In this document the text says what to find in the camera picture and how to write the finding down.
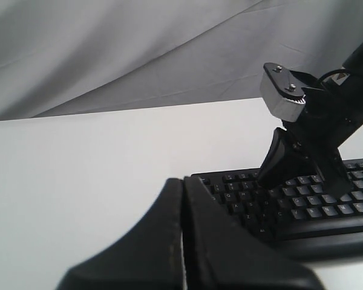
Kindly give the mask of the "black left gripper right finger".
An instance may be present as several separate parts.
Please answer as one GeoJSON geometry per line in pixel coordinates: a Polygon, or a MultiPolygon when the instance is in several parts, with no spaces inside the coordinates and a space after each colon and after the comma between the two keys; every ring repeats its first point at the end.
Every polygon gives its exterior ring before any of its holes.
{"type": "Polygon", "coordinates": [[[196,177],[183,180],[188,289],[323,289],[317,275],[259,242],[196,177]]]}

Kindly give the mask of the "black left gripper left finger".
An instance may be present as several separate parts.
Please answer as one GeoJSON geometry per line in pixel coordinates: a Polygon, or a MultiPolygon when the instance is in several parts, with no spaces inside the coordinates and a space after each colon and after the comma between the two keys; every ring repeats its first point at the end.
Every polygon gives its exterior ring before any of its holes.
{"type": "Polygon", "coordinates": [[[183,185],[168,179],[157,199],[116,243],[70,268],[58,289],[183,289],[183,185]]]}

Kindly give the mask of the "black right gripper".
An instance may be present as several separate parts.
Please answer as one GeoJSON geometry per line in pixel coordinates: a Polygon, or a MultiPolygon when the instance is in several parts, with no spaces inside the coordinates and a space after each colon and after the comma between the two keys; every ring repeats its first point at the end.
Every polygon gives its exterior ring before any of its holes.
{"type": "Polygon", "coordinates": [[[282,120],[284,129],[274,130],[258,184],[274,189],[316,168],[324,191],[340,199],[350,192],[350,180],[338,147],[363,125],[363,69],[334,69],[320,77],[290,71],[304,85],[306,105],[296,122],[282,120]]]}

